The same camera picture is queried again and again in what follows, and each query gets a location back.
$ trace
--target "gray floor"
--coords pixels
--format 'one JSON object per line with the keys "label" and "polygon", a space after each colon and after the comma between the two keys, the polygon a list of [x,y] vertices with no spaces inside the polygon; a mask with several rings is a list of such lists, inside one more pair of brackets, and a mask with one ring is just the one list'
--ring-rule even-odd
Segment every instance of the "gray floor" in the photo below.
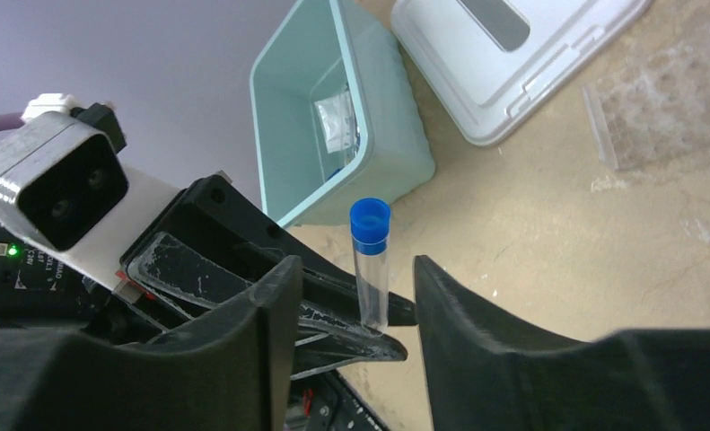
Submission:
{"label": "gray floor", "polygon": [[178,186],[222,169],[258,204],[249,73],[293,4],[0,0],[0,113],[41,92],[113,101],[124,162]]}

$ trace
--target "container lid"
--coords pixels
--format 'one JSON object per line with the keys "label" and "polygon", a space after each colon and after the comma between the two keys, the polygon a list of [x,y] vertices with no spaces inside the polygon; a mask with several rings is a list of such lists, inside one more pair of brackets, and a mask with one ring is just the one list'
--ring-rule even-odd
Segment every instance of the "container lid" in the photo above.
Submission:
{"label": "container lid", "polygon": [[651,0],[398,0],[397,37],[474,145],[500,142]]}
{"label": "container lid", "polygon": [[377,198],[360,199],[349,210],[349,227],[357,251],[368,256],[386,250],[389,236],[389,205]]}

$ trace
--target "blue tube cap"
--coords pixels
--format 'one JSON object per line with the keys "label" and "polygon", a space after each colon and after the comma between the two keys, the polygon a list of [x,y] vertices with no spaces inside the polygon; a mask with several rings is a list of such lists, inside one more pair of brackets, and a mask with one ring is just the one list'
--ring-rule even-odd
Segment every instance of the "blue tube cap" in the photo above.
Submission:
{"label": "blue tube cap", "polygon": [[355,249],[366,256],[386,250],[391,209],[377,198],[360,199],[349,210],[349,227],[355,239]]}

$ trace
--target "table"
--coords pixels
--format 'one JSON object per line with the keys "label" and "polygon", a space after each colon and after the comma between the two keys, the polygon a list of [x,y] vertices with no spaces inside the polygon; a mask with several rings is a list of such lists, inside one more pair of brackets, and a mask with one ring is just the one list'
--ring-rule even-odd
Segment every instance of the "table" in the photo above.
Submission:
{"label": "table", "polygon": [[[390,0],[361,0],[389,24]],[[545,329],[592,340],[626,327],[710,327],[710,152],[652,172],[599,160],[581,86],[627,56],[672,44],[710,19],[710,0],[655,0],[645,15],[501,145],[468,142],[403,53],[437,164],[393,206],[391,290],[414,299],[412,259],[426,254],[465,286]],[[292,233],[352,271],[342,227]],[[342,370],[391,429],[430,430],[416,328],[387,332],[404,363]]]}

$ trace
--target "test tube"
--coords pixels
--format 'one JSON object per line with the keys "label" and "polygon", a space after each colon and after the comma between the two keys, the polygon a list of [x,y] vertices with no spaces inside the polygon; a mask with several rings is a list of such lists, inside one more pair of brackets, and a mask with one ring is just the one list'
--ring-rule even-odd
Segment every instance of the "test tube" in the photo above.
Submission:
{"label": "test tube", "polygon": [[358,200],[349,211],[360,322],[376,330],[388,324],[389,264],[386,246],[391,210],[377,198]]}

